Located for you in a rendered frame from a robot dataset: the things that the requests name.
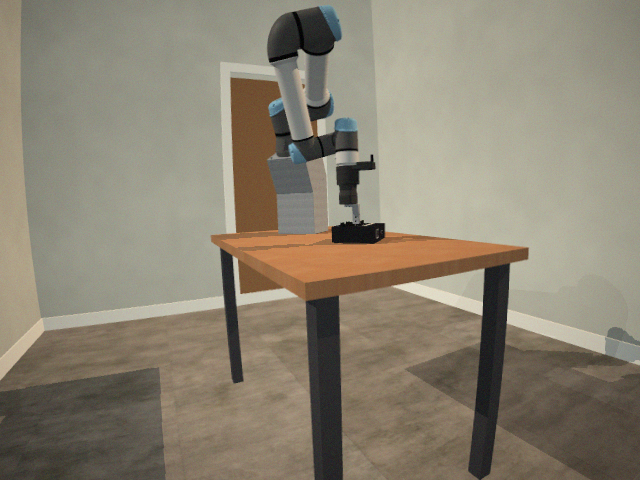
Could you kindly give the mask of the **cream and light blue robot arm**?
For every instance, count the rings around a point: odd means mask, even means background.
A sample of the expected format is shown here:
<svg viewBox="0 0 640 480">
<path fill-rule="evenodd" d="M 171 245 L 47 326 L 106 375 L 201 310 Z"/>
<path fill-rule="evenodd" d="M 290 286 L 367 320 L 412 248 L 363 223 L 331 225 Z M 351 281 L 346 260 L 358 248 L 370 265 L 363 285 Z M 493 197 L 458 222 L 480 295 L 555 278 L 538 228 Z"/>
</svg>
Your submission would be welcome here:
<svg viewBox="0 0 640 480">
<path fill-rule="evenodd" d="M 333 114 L 334 100 L 327 89 L 328 61 L 334 42 L 341 39 L 340 20 L 331 5 L 288 12 L 273 24 L 267 54 L 282 100 L 271 102 L 269 113 L 278 157 L 290 157 L 292 153 L 293 163 L 300 164 L 340 151 L 358 151 L 355 119 L 337 119 L 336 133 L 318 137 L 314 137 L 311 126 L 312 121 Z M 306 89 L 302 87 L 297 65 L 299 48 L 305 52 Z"/>
</svg>

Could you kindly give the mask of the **black lighting desk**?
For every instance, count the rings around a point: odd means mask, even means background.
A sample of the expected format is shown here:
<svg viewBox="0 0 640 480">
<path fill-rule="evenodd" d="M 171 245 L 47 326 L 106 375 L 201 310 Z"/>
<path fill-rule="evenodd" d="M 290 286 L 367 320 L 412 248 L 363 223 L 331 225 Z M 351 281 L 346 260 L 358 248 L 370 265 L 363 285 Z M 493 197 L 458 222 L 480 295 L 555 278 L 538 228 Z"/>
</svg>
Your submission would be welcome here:
<svg viewBox="0 0 640 480">
<path fill-rule="evenodd" d="M 383 238 L 385 238 L 385 223 L 364 223 L 360 220 L 360 224 L 348 221 L 346 224 L 342 222 L 332 227 L 332 243 L 374 244 Z"/>
</svg>

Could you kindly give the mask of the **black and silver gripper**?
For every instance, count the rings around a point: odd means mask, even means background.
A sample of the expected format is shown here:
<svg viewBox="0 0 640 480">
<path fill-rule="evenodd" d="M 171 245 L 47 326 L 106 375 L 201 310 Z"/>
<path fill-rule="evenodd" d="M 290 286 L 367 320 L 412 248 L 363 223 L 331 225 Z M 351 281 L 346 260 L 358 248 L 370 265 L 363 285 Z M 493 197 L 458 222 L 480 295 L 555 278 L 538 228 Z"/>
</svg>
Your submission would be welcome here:
<svg viewBox="0 0 640 480">
<path fill-rule="evenodd" d="M 359 184 L 359 171 L 376 169 L 371 154 L 371 161 L 359 162 L 359 152 L 336 152 L 336 180 L 339 185 L 339 205 L 352 207 L 353 224 L 360 224 L 360 204 L 358 204 L 357 185 Z"/>
</svg>

